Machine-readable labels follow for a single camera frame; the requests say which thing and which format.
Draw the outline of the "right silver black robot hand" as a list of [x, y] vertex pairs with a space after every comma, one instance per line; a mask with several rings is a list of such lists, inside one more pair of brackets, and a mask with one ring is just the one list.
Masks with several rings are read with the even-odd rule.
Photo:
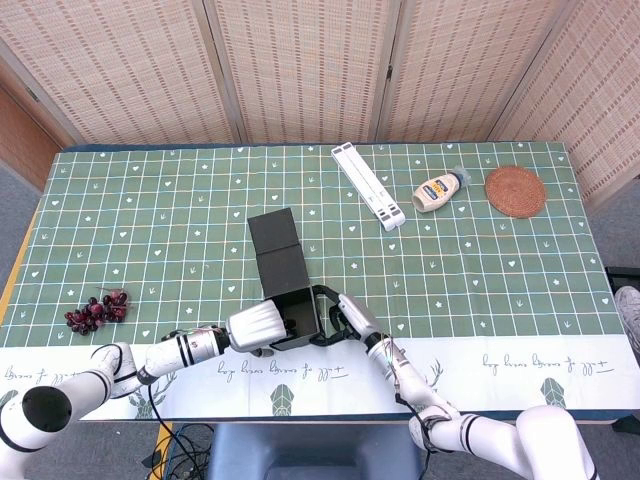
[[369, 352], [383, 335], [375, 316], [354, 297], [339, 293], [325, 285], [312, 287], [314, 297], [325, 296], [334, 304], [329, 309], [329, 320], [335, 332], [329, 336], [323, 329], [313, 336], [310, 343], [319, 347], [329, 347], [345, 340], [355, 340], [364, 344]]

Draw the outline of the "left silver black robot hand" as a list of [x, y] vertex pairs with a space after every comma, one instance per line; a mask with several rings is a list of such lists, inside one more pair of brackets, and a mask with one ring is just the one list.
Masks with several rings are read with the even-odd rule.
[[250, 353], [257, 358], [272, 357], [275, 352], [272, 344], [289, 339], [294, 333], [287, 328], [272, 300], [231, 315], [225, 328], [234, 351]]

